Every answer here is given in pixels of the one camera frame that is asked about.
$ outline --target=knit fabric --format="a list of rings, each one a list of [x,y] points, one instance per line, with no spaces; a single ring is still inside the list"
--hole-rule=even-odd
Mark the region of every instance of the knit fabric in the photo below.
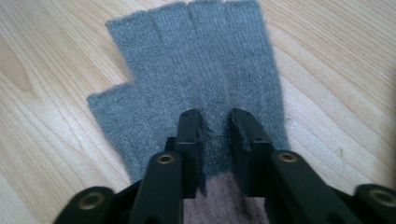
[[[207,177],[231,170],[225,130],[233,107],[251,112],[276,149],[289,149],[280,82],[257,2],[174,3],[106,26],[135,81],[88,102],[133,182],[176,135],[179,114],[191,108],[205,119]]]

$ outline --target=black plastic part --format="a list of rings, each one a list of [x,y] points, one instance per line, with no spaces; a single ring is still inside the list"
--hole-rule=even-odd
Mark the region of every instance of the black plastic part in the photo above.
[[[232,109],[230,114],[233,173],[248,197],[264,197],[268,189],[267,164],[274,151],[271,140],[249,112]]]
[[[202,118],[199,110],[188,110],[180,115],[175,146],[183,159],[183,198],[195,198],[200,175],[203,174]]]
[[[299,154],[273,152],[270,173],[293,223],[361,223]]]
[[[56,224],[63,223],[108,223],[115,195],[111,189],[93,187],[78,193],[56,218]]]
[[[359,205],[356,212],[365,223],[396,223],[396,192],[385,187],[368,184],[357,187],[353,198]]]
[[[165,150],[164,151],[175,151],[175,137],[168,137],[166,139]]]
[[[135,182],[127,189],[116,194],[116,199],[111,210],[111,222],[109,223],[127,223],[129,213],[131,212],[134,199],[139,191],[141,180]]]
[[[171,151],[151,157],[128,223],[182,223],[181,158]]]
[[[289,209],[274,185],[269,186],[264,208],[271,224],[293,223]]]

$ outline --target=wood grain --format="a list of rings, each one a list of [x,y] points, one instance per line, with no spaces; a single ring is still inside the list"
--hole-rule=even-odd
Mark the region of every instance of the wood grain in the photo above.
[[[82,189],[128,186],[85,99],[131,80],[105,22],[165,3],[0,0],[1,223],[49,223]],[[261,1],[292,148],[348,193],[396,189],[395,3]]]

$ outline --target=light wood floor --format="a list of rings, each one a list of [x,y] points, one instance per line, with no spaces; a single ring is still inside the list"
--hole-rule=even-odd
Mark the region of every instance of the light wood floor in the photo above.
[[[0,223],[129,185],[86,97],[129,81],[104,23],[161,0],[0,0]],[[261,0],[292,149],[331,186],[396,189],[396,1]]]

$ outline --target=metal screw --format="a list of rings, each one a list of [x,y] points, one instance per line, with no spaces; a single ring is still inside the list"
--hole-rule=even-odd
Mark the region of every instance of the metal screw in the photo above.
[[[296,162],[298,160],[293,154],[287,152],[279,154],[278,157],[285,162]]]
[[[90,210],[97,207],[105,200],[105,195],[99,191],[91,192],[85,195],[78,202],[78,208],[82,210]]]
[[[175,160],[175,157],[165,154],[165,155],[161,155],[161,157],[157,158],[157,162],[159,164],[168,164],[171,163]]]
[[[380,203],[387,207],[396,207],[396,197],[382,189],[371,189],[369,191],[369,195],[377,203]]]

